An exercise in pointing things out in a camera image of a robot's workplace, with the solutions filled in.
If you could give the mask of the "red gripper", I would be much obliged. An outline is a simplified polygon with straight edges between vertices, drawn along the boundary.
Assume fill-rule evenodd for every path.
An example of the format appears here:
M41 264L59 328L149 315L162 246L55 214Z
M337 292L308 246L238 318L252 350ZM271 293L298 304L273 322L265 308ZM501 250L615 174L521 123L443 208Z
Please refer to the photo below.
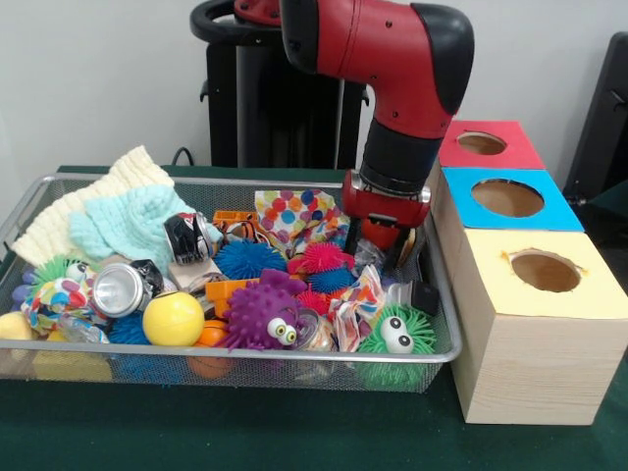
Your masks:
M409 229L421 226L428 215L431 191L425 186L411 198L374 191L355 170L349 170L342 182L341 202L343 212L351 218L344 245L344 252L349 255L355 254L363 219L379 220L400 228L386 252L384 271L390 272L405 246Z

